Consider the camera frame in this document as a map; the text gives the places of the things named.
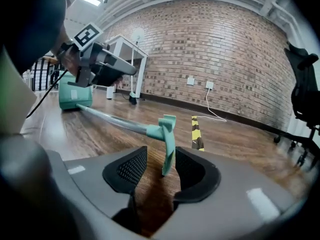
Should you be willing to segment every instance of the chair wheel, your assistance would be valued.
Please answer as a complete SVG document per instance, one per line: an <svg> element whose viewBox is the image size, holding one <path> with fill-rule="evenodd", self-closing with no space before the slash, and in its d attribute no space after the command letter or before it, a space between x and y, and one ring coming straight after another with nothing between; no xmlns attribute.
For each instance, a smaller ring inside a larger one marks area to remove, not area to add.
<svg viewBox="0 0 320 240"><path fill-rule="evenodd" d="M279 142L280 142L280 139L281 139L280 136L274 137L273 142L274 142L274 143L279 143Z"/></svg>

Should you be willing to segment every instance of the yellow and black caution post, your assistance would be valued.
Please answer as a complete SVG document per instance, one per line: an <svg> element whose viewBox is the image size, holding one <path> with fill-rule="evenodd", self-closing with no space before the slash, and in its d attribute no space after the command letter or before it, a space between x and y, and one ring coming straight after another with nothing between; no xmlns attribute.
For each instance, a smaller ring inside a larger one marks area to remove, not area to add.
<svg viewBox="0 0 320 240"><path fill-rule="evenodd" d="M200 128L197 116L193 115L192 120L192 148L200 151L205 151L204 142L201 138Z"/></svg>

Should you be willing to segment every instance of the electrical outlet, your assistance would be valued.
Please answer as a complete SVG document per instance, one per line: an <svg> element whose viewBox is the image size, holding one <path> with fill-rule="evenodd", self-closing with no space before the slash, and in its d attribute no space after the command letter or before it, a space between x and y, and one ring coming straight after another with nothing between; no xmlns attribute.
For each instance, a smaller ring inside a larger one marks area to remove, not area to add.
<svg viewBox="0 0 320 240"><path fill-rule="evenodd" d="M206 82L205 88L212 90L214 88L214 82Z"/></svg>
<svg viewBox="0 0 320 240"><path fill-rule="evenodd" d="M195 84L195 79L193 77L188 77L186 84L193 86Z"/></svg>

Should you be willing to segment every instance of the white label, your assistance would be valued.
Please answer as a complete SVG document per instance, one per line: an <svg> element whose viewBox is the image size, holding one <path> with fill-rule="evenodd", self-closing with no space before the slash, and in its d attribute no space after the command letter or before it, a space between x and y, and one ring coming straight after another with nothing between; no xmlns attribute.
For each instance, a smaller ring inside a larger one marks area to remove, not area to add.
<svg viewBox="0 0 320 240"><path fill-rule="evenodd" d="M70 175L72 175L72 174L77 174L77 173L83 172L83 171L85 171L85 170L86 170L86 168L84 168L82 165L80 165L80 166L78 166L78 167L69 169L69 170L68 170L68 173L69 173Z"/></svg>
<svg viewBox="0 0 320 240"><path fill-rule="evenodd" d="M280 212L261 188L253 188L246 192L255 210L265 223L271 222L280 216Z"/></svg>
<svg viewBox="0 0 320 240"><path fill-rule="evenodd" d="M77 100L77 99L78 99L77 90L71 90L71 100Z"/></svg>

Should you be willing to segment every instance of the white cable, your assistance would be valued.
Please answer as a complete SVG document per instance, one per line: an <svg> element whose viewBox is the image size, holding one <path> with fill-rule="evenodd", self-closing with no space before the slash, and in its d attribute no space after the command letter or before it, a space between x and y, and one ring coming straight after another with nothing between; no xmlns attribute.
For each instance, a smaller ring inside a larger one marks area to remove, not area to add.
<svg viewBox="0 0 320 240"><path fill-rule="evenodd" d="M209 102L208 102L208 94L210 92L210 88L208 88L208 92L206 93L206 96L205 96L205 100L206 100L206 104L208 105L208 110L217 118L220 118L220 119L216 119L216 118L212 118L212 117L208 117L208 116L196 116L197 118L208 118L208 119L211 119L211 120L214 120L214 121L222 121L222 122L226 122L227 120L216 115L215 113L213 113L210 108L209 108Z"/></svg>

